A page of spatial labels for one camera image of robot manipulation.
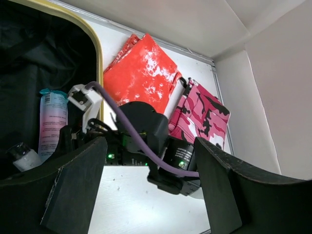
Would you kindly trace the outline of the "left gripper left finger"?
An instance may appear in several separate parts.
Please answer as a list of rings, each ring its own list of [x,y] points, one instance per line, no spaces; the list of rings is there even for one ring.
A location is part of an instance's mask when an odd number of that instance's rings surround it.
[[[2,234],[86,234],[107,142],[98,137],[41,166],[0,182]]]

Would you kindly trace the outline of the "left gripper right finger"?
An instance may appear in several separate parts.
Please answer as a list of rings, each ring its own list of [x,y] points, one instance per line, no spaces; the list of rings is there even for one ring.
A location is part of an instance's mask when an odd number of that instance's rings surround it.
[[[212,233],[311,233],[311,181],[260,169],[199,137],[195,158]]]

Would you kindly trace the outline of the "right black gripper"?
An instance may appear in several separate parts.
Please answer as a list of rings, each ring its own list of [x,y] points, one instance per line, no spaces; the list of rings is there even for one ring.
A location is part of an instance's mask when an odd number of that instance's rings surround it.
[[[59,150],[74,151],[97,137],[107,137],[109,140],[117,139],[117,130],[112,130],[97,118],[88,120],[85,130],[86,133],[82,131],[82,125],[62,127],[59,135]]]

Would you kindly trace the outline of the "pink blue tube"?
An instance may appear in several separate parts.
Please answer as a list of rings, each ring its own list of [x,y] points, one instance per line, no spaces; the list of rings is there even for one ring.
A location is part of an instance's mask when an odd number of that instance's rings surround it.
[[[57,148],[61,128],[68,124],[68,99],[58,90],[42,89],[39,93],[38,155],[45,162]]]

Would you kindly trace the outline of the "small clear black-capped bottle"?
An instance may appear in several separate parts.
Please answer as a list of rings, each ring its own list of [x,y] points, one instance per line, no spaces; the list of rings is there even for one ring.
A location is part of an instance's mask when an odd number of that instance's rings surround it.
[[[12,146],[5,153],[20,172],[31,170],[42,164],[36,151],[24,142]]]

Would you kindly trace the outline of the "red white patterned cloth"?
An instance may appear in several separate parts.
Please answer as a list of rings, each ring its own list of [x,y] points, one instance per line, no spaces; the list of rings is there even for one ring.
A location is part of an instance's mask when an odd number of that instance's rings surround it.
[[[181,77],[175,62],[149,34],[132,34],[104,70],[103,85],[119,106],[142,101],[163,114]]]

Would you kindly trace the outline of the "pink camouflage cloth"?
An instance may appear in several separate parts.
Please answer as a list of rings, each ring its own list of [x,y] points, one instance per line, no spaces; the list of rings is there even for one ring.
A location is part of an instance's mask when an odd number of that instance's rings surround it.
[[[169,120],[169,135],[189,143],[201,137],[224,149],[230,115],[217,97],[189,78]]]

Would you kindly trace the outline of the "yellow hard-shell suitcase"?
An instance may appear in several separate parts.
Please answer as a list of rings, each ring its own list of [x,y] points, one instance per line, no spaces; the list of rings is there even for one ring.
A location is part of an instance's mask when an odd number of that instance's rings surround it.
[[[100,81],[101,45],[83,19],[46,0],[0,3],[0,177],[18,172],[6,150],[37,150],[42,89]]]

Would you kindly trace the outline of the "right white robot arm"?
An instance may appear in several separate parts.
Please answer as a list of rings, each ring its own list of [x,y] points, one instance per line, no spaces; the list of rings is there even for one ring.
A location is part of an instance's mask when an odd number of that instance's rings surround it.
[[[165,115],[141,101],[123,104],[120,109],[142,140],[165,163],[183,171],[197,170],[193,144],[169,136]],[[148,182],[173,195],[192,195],[201,187],[199,178],[174,175],[152,162],[135,144],[120,118],[116,118],[115,125],[117,129],[112,130],[107,124],[92,118],[87,123],[85,134],[81,131],[81,125],[65,126],[60,131],[55,153],[62,156],[96,137],[105,137],[108,145],[106,166],[147,166],[150,170]]]

